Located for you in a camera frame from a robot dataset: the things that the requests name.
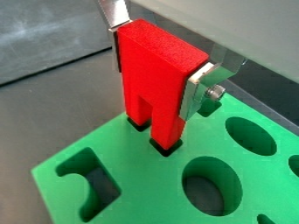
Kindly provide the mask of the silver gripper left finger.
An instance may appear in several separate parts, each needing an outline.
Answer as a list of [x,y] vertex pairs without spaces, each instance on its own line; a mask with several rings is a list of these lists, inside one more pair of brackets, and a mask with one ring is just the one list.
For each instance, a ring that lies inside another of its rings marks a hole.
[[127,10],[127,0],[98,0],[101,15],[107,24],[109,35],[113,43],[113,50],[117,62],[117,70],[122,71],[118,29],[131,22]]

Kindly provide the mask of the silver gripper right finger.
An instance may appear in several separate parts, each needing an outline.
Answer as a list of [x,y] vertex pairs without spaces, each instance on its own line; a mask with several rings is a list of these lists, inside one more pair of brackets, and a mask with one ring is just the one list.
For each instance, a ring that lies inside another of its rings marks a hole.
[[220,83],[240,72],[246,61],[245,56],[220,44],[214,45],[209,61],[186,82],[181,106],[181,118],[185,121],[192,119],[208,100],[221,100],[226,88]]

